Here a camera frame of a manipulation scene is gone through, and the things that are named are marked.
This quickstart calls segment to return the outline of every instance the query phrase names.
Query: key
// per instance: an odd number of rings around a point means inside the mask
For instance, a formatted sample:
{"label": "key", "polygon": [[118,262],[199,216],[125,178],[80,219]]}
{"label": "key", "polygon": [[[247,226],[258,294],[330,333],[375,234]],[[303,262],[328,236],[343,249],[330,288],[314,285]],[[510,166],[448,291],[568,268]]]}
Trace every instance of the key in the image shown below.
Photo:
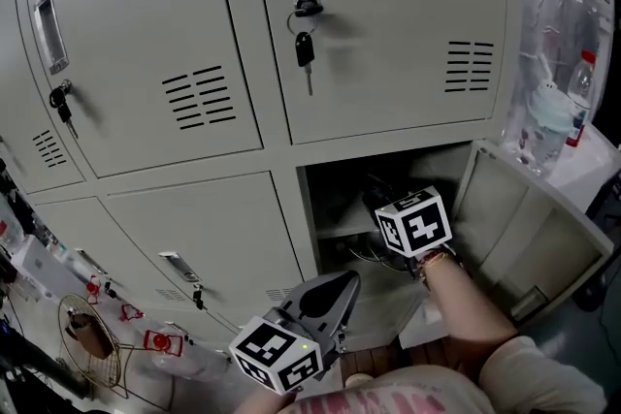
{"label": "key", "polygon": [[307,85],[309,86],[309,95],[312,97],[312,67],[311,62],[314,60],[314,49],[312,48],[312,39],[306,31],[298,33],[295,37],[295,53],[298,56],[298,66],[304,68],[307,74]]}
{"label": "key", "polygon": [[49,105],[58,111],[60,120],[67,125],[70,133],[77,139],[78,132],[71,120],[71,110],[67,105],[66,95],[71,91],[71,83],[63,83],[54,88],[49,95]]}

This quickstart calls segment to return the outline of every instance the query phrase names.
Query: locker door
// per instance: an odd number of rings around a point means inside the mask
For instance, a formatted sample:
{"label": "locker door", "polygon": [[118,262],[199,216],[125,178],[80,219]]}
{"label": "locker door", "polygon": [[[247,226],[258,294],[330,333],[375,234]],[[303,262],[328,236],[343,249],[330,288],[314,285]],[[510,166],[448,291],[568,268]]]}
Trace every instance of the locker door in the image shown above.
{"label": "locker door", "polygon": [[0,26],[2,158],[26,193],[83,181],[37,91],[21,39],[16,0],[0,0]]}
{"label": "locker door", "polygon": [[[270,175],[246,175],[113,195],[111,216],[187,294],[229,321],[265,313],[302,282]],[[159,254],[177,253],[180,272]]]}
{"label": "locker door", "polygon": [[559,302],[613,248],[554,187],[487,141],[473,144],[453,215],[452,244],[516,321]]}
{"label": "locker door", "polygon": [[35,209],[61,243],[83,250],[129,302],[136,306],[147,303],[194,308],[193,302],[123,234],[98,199],[58,202]]}
{"label": "locker door", "polygon": [[98,176],[261,147],[226,0],[54,0]]}
{"label": "locker door", "polygon": [[312,96],[286,27],[295,1],[267,0],[294,143],[492,115],[506,0],[321,0]]}

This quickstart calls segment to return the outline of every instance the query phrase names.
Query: white shelf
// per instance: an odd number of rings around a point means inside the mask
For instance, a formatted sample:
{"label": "white shelf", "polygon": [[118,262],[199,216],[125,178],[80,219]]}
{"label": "white shelf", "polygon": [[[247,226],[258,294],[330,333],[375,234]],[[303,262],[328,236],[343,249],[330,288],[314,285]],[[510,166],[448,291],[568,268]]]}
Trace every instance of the white shelf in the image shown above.
{"label": "white shelf", "polygon": [[348,237],[360,233],[376,232],[377,226],[367,208],[362,203],[362,193],[359,193],[354,201],[349,205],[338,222],[334,222],[326,215],[329,203],[322,202],[326,197],[319,194],[313,202],[313,215],[315,231],[318,239],[335,239],[337,237]]}

